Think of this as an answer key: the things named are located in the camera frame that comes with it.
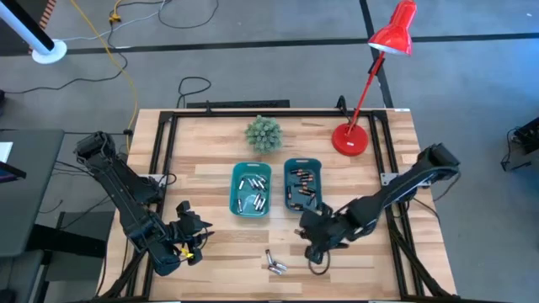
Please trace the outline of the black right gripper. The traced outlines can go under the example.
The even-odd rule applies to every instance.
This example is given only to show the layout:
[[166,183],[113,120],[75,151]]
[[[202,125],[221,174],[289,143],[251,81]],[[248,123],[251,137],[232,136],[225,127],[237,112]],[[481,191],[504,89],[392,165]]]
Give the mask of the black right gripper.
[[321,235],[300,235],[301,239],[310,242],[304,255],[313,263],[323,261],[321,248],[348,248],[350,246],[344,241],[351,230],[347,211],[333,213],[333,208],[324,203],[319,204],[315,209],[305,209],[300,218],[299,227],[308,229],[319,225]]

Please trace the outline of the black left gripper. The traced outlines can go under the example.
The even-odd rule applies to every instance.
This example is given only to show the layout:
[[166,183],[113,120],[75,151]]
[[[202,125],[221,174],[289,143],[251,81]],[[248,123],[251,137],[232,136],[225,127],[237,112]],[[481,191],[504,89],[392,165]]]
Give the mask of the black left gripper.
[[180,221],[171,221],[168,223],[168,239],[173,244],[187,245],[190,255],[188,256],[188,265],[196,265],[203,259],[202,249],[207,243],[213,231],[206,231],[196,235],[198,227],[212,227],[212,224],[203,221],[190,207],[188,200],[182,201],[177,207],[176,212]]

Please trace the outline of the dark teal plastic bin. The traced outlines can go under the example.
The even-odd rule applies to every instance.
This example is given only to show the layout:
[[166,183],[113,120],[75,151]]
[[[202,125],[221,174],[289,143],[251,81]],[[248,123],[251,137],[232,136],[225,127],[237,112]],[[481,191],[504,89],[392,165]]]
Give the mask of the dark teal plastic bin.
[[[315,209],[319,204],[322,203],[322,185],[321,185],[321,168],[322,163],[315,158],[291,158],[287,160],[284,164],[284,185],[285,185],[285,204],[289,210],[292,211],[304,211],[305,209]],[[313,177],[313,181],[308,182],[307,186],[304,187],[294,187],[294,183],[300,183],[300,177],[297,174],[290,173],[291,170],[302,169],[303,172],[309,172],[310,177]],[[291,186],[292,198],[287,199],[287,186]],[[307,201],[310,199],[310,196],[299,194],[298,189],[312,188],[316,190],[316,199],[310,204],[307,205]],[[301,204],[303,205],[303,210],[293,210],[291,204]]]

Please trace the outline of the light teal plastic bin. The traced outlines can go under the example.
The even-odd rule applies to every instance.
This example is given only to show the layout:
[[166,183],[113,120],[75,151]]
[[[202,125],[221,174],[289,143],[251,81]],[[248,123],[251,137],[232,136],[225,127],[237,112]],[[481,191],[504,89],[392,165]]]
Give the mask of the light teal plastic bin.
[[[264,183],[267,186],[267,190],[263,191],[262,189],[252,189],[251,185],[248,182],[248,178],[256,180],[259,183],[259,179],[256,178],[256,175],[261,175],[267,179],[267,183]],[[230,188],[230,199],[229,199],[229,210],[237,216],[241,217],[252,217],[260,218],[268,215],[270,212],[271,205],[271,177],[272,170],[271,167],[263,162],[239,162],[237,163],[232,170],[232,179],[231,179],[231,188]],[[238,190],[238,185],[240,179],[244,178],[244,185],[242,190]],[[256,211],[255,206],[253,206],[253,201],[257,193],[261,193],[260,198],[266,198],[267,204],[264,207],[263,211]],[[237,199],[241,199],[243,202],[243,213],[238,213],[237,211]]]

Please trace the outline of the red desk lamp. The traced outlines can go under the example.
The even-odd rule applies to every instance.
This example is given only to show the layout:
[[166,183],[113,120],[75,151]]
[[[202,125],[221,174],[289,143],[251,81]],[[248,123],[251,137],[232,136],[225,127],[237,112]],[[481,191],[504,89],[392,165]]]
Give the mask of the red desk lamp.
[[332,134],[332,144],[336,151],[348,157],[358,156],[368,146],[366,131],[357,124],[360,108],[363,105],[368,90],[385,61],[386,53],[411,56],[412,38],[409,29],[417,13],[417,4],[414,0],[401,0],[396,6],[388,24],[379,29],[369,40],[368,46],[379,51],[368,71],[369,77],[363,88],[355,112],[345,124],[339,125]]

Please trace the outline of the artificial green potted plant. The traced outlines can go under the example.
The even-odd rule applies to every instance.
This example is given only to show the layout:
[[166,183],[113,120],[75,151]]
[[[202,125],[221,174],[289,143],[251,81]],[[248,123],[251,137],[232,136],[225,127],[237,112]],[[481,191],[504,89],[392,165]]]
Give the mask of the artificial green potted plant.
[[268,154],[282,147],[282,129],[276,118],[258,115],[244,131],[247,143],[260,154]]

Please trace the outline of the black bar behind table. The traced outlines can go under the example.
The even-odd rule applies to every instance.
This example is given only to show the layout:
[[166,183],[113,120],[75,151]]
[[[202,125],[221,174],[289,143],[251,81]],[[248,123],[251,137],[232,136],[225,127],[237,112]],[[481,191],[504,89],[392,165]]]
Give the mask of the black bar behind table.
[[187,109],[290,108],[289,99],[187,103]]

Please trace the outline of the dark grey desk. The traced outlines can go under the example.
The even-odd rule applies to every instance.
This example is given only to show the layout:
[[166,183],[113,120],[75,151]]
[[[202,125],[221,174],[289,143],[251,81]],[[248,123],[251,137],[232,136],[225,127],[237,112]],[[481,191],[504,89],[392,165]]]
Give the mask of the dark grey desk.
[[0,141],[13,143],[7,164],[26,172],[0,183],[0,258],[26,250],[63,137],[63,130],[0,131]]

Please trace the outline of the dark tablet device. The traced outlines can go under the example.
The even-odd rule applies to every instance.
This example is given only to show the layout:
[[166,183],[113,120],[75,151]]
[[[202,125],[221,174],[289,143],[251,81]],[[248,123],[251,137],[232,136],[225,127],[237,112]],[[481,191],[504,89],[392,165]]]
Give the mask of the dark tablet device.
[[0,162],[0,183],[9,183],[25,178],[26,172],[19,170],[5,162]]

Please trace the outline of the white round-base floor stand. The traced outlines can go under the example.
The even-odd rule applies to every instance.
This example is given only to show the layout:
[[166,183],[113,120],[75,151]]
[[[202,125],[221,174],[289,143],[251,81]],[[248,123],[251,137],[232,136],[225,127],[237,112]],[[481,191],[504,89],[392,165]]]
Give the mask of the white round-base floor stand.
[[0,19],[29,45],[35,62],[52,64],[67,53],[66,43],[50,38],[16,0],[0,0]]

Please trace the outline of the black equipment box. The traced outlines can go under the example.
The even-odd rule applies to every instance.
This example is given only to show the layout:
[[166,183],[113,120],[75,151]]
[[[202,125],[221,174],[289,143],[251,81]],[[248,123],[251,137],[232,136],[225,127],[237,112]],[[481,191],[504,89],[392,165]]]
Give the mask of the black equipment box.
[[539,117],[517,128],[514,132],[514,142],[525,154],[539,149]]

